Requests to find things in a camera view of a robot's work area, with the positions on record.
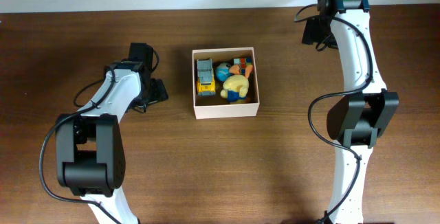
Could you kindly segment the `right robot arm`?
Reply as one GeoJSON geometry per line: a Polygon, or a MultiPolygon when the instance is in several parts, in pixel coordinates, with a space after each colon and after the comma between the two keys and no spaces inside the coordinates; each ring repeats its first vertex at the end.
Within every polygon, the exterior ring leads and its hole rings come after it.
{"type": "Polygon", "coordinates": [[[340,54],[344,90],[327,114],[328,138],[335,148],[333,193],[319,223],[363,223],[362,198],[370,156],[399,105],[378,69],[370,35],[368,0],[317,0],[317,15],[305,19],[302,43],[340,54]]]}

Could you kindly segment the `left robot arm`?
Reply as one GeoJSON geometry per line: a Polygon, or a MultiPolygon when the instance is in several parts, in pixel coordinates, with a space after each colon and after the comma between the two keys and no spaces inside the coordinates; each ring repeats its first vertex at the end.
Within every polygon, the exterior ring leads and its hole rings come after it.
{"type": "Polygon", "coordinates": [[[126,160],[119,123],[130,109],[144,113],[167,100],[164,83],[152,78],[157,52],[132,43],[127,58],[104,70],[95,95],[74,114],[60,115],[55,128],[57,179],[99,223],[139,223],[122,189],[126,160]]]}

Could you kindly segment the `blue toy ball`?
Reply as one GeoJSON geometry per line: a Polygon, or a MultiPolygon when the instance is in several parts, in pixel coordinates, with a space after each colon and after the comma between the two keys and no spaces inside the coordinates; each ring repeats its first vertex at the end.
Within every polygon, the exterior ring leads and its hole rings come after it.
{"type": "Polygon", "coordinates": [[[232,73],[230,73],[230,68],[230,63],[220,63],[215,69],[217,80],[225,82],[232,75],[232,73]]]}

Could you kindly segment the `yellow plush bear toy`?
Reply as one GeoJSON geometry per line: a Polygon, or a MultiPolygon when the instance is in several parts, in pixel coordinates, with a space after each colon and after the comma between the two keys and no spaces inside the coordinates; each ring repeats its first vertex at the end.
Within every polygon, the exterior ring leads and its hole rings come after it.
{"type": "Polygon", "coordinates": [[[253,70],[253,65],[247,65],[245,74],[241,74],[238,65],[231,66],[229,72],[232,75],[223,83],[220,96],[225,98],[230,104],[245,104],[250,102],[247,94],[250,87],[249,77],[253,70]]]}

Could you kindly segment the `yellow grey toy truck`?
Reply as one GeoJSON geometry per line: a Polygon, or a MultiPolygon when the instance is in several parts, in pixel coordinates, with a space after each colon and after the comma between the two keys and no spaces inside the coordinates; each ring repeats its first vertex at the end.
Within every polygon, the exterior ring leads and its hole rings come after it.
{"type": "Polygon", "coordinates": [[[216,94],[216,82],[212,59],[197,60],[197,95],[214,96],[216,94]]]}

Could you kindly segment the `multicoloured puzzle cube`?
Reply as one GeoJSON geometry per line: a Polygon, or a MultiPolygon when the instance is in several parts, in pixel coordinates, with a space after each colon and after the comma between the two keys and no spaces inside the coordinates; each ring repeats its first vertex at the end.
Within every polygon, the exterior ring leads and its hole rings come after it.
{"type": "Polygon", "coordinates": [[[250,57],[234,58],[233,66],[231,66],[229,72],[234,75],[241,74],[244,75],[246,78],[249,78],[253,70],[254,70],[254,65],[250,57]]]}

